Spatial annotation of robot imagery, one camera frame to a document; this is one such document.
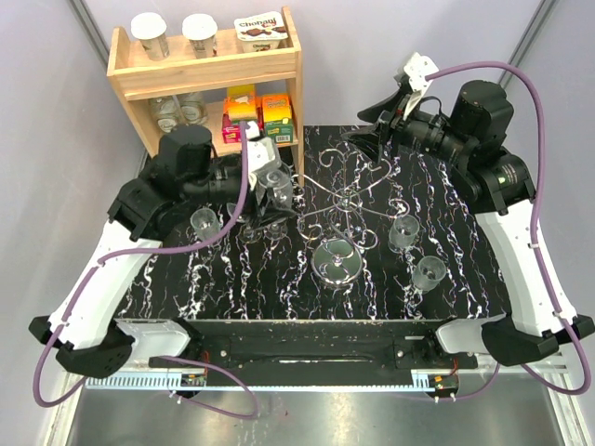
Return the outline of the chrome wine glass rack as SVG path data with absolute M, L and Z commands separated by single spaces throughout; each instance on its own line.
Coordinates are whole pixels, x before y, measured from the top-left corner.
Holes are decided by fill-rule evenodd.
M 367 174 L 386 168 L 382 177 L 361 188 L 356 181 L 348 182 L 348 163 L 355 158 L 356 163 Z M 331 190 L 320 181 L 305 174 L 295 174 L 295 179 L 304 179 L 311 187 L 327 193 L 329 204 L 321 209 L 299 213 L 297 231 L 307 243 L 317 242 L 311 254 L 311 268 L 316 278 L 325 286 L 341 288 L 355 282 L 364 270 L 364 254 L 377 247 L 379 237 L 365 225 L 366 214 L 384 217 L 388 220 L 406 216 L 410 205 L 403 199 L 389 201 L 389 211 L 379 212 L 364 205 L 364 195 L 388 179 L 392 173 L 390 162 L 382 160 L 372 165 L 355 149 L 340 151 L 337 148 L 325 149 L 318 155 L 320 166 L 331 168 L 334 161 L 340 162 L 340 187 Z

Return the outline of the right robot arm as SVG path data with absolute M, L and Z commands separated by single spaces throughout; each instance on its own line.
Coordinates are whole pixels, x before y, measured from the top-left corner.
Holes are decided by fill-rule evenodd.
M 479 321 L 440 326 L 423 347 L 425 361 L 443 368 L 459 352 L 489 354 L 504 366 L 541 361 L 576 335 L 594 332 L 557 277 L 543 237 L 531 237 L 536 188 L 525 162 L 503 145 L 513 107 L 498 84 L 465 83 L 450 115 L 430 115 L 405 105 L 402 85 L 391 97 L 359 112 L 367 125 L 343 138 L 377 163 L 384 150 L 407 148 L 444 161 L 459 198 L 474 216 L 494 252 L 510 310 Z

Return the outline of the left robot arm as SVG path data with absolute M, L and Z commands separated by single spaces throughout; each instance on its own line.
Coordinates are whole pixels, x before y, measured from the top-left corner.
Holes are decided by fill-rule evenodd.
M 126 290 L 178 225 L 207 205 L 237 203 L 246 194 L 243 220 L 258 228 L 294 213 L 275 202 L 265 185 L 282 160 L 273 138 L 247 141 L 238 154 L 214 156 L 211 132 L 181 125 L 159 140 L 159 152 L 118 192 L 99 244 L 71 291 L 49 316 L 33 318 L 30 333 L 57 350 L 58 363 L 84 377 L 106 378 L 132 361 L 152 366 L 175 361 L 191 367 L 202 355 L 202 334 L 181 318 L 125 322 L 114 318 Z M 89 271 L 95 276 L 90 283 Z

